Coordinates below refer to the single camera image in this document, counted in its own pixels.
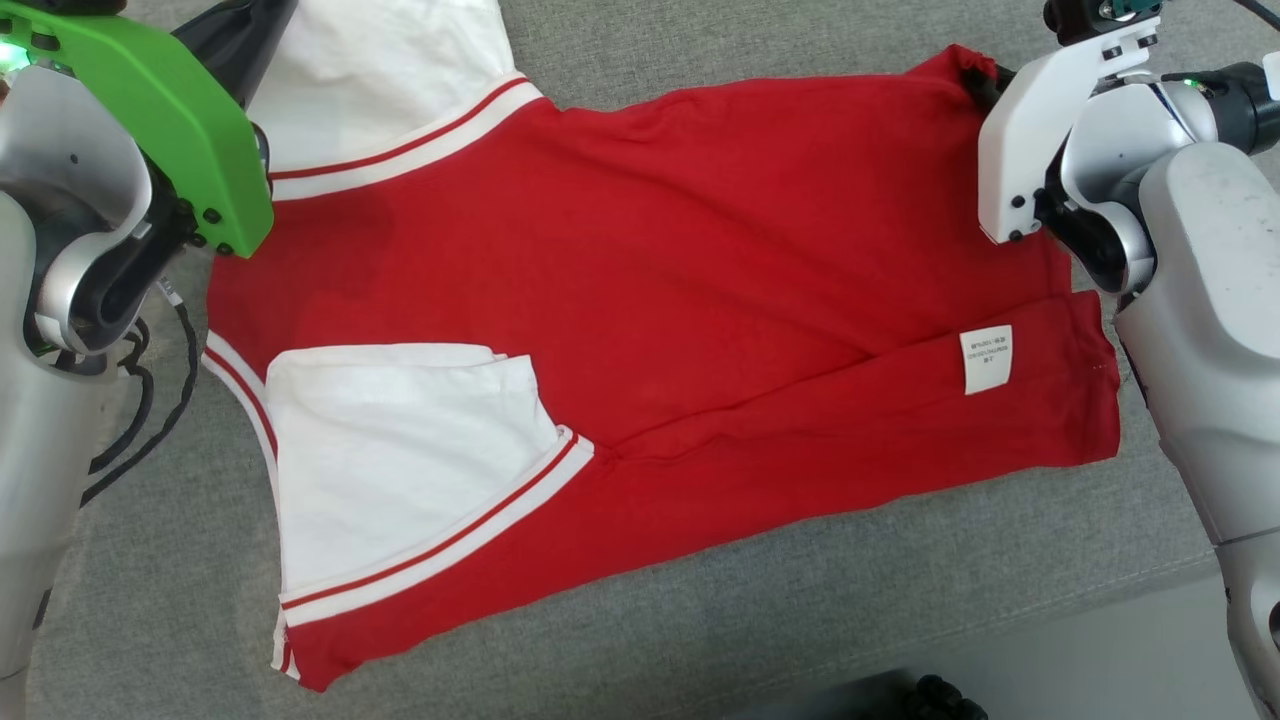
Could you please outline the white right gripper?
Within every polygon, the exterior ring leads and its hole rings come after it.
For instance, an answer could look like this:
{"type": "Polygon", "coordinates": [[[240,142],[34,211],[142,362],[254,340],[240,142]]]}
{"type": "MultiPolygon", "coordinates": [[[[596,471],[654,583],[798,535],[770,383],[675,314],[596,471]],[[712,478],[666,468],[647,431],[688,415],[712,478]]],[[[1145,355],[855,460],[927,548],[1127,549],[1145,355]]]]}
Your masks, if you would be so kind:
{"type": "Polygon", "coordinates": [[[989,111],[978,140],[978,219],[995,243],[1034,233],[1033,195],[1098,82],[1149,58],[1158,20],[1133,20],[1025,64],[965,69],[965,90],[989,111]]]}

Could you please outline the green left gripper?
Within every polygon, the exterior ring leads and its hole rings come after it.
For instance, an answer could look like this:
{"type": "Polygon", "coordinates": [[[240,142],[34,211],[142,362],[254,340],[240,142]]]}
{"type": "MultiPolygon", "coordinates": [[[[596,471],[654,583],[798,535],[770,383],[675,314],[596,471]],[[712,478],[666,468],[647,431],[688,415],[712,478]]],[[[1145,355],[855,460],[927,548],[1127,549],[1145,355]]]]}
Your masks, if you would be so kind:
{"type": "Polygon", "coordinates": [[[3,42],[70,69],[180,199],[218,213],[204,237],[250,258],[274,213],[243,109],[297,6],[221,1],[179,26],[175,37],[119,15],[5,12],[3,42]]]}

